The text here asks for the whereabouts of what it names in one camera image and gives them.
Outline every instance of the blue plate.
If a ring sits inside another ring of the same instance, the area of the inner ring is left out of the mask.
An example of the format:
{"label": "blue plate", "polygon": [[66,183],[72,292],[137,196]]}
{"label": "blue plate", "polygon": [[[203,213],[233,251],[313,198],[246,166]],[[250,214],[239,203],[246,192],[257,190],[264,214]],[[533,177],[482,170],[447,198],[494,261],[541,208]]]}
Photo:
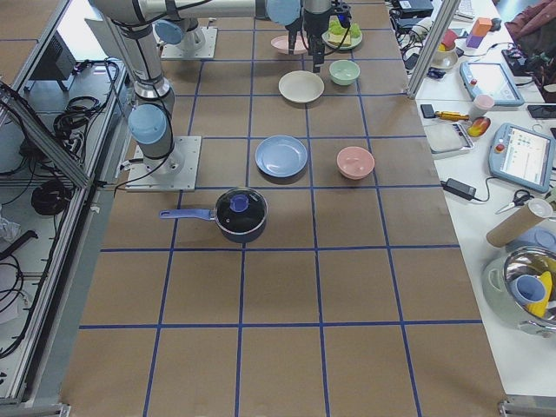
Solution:
{"label": "blue plate", "polygon": [[286,178],[305,167],[307,150],[292,136],[271,136],[257,147],[255,161],[265,174]]}

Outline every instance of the blue pot handle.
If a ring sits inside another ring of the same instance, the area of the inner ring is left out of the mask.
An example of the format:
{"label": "blue pot handle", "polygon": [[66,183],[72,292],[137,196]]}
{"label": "blue pot handle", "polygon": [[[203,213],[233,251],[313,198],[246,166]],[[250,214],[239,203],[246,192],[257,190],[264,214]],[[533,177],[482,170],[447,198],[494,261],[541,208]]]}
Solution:
{"label": "blue pot handle", "polygon": [[214,220],[214,210],[205,208],[179,208],[175,210],[163,210],[158,215],[161,219],[202,219]]}

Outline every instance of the blue cup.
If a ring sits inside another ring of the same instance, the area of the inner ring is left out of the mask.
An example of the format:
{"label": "blue cup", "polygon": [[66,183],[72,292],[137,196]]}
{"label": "blue cup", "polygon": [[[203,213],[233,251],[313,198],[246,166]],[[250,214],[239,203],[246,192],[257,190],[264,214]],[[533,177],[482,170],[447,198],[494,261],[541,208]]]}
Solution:
{"label": "blue cup", "polygon": [[521,305],[541,301],[546,295],[545,284],[533,275],[518,276],[510,282],[510,290]]}

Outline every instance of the purple box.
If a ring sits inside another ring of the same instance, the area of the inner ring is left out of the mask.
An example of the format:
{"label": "purple box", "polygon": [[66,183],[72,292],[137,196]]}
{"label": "purple box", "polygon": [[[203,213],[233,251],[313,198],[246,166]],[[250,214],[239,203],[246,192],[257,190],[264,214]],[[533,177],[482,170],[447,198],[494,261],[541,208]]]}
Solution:
{"label": "purple box", "polygon": [[479,48],[481,42],[483,42],[484,36],[473,36],[469,35],[466,39],[466,46],[468,48]]}

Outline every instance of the white table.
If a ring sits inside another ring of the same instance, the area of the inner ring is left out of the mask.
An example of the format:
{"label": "white table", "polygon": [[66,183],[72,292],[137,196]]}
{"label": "white table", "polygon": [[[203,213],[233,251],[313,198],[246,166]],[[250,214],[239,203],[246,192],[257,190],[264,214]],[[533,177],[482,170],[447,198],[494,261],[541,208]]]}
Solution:
{"label": "white table", "polygon": [[[473,8],[477,17],[496,17],[497,12],[490,1],[473,0]],[[451,27],[471,28],[470,23],[454,21]],[[507,42],[511,38],[504,26],[499,32],[489,33],[483,44],[476,50],[462,47],[467,54],[478,55],[487,51],[493,43]],[[500,46],[488,52],[482,62],[504,62]],[[534,85],[520,88],[527,103],[542,103],[543,99]],[[430,103],[435,110],[459,111],[466,114],[471,99],[463,87],[459,68],[456,65],[439,81],[426,79],[417,95],[417,104]],[[497,108],[487,116],[492,125],[485,135],[476,138],[475,149],[464,155],[452,156],[435,161],[441,180],[452,177],[465,182],[477,189],[477,196],[487,197],[485,179],[490,176],[487,164],[487,153],[493,135],[504,122],[512,122],[527,129],[550,134],[550,128],[556,127],[556,120],[534,120],[526,112],[526,105],[520,108]],[[422,119],[423,125],[446,122],[438,119]],[[484,321],[493,357],[500,373],[506,394],[509,396],[552,397],[549,402],[556,405],[556,337],[543,339],[540,336],[526,334],[517,328],[510,328],[488,306],[483,295],[481,276],[485,266],[503,254],[503,248],[491,246],[486,233],[512,211],[496,215],[495,211],[508,204],[513,197],[515,184],[493,180],[489,182],[490,200],[486,203],[468,202],[456,195],[445,193],[447,205],[453,219],[458,240],[461,245],[473,291]],[[556,232],[556,222],[544,221],[542,227]]]}

